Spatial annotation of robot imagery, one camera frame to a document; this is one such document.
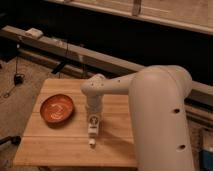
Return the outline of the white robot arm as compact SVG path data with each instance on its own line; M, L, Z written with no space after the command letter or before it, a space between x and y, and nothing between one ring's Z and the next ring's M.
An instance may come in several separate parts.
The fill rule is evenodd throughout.
M139 171L195 171L184 106L191 90L191 75L177 65L114 79L97 74L81 85L89 118L101 115L105 94L128 96Z

